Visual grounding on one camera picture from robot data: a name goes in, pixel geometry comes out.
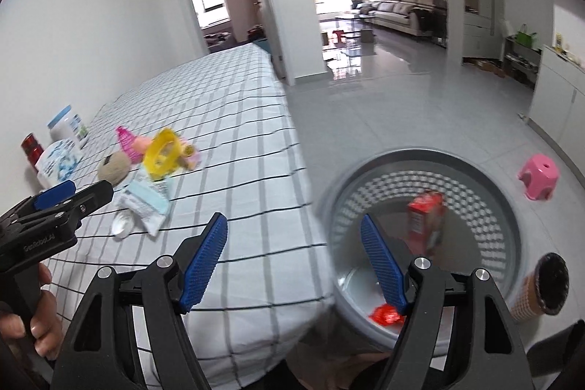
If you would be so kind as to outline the left human hand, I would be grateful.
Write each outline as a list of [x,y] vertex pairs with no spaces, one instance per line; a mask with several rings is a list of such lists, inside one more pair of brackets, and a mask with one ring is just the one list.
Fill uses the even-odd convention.
[[63,345],[64,330],[57,315],[56,297],[50,291],[41,290],[35,315],[29,325],[13,314],[9,305],[1,302],[1,337],[5,341],[17,341],[27,336],[27,329],[35,339],[36,353],[47,360],[56,360]]

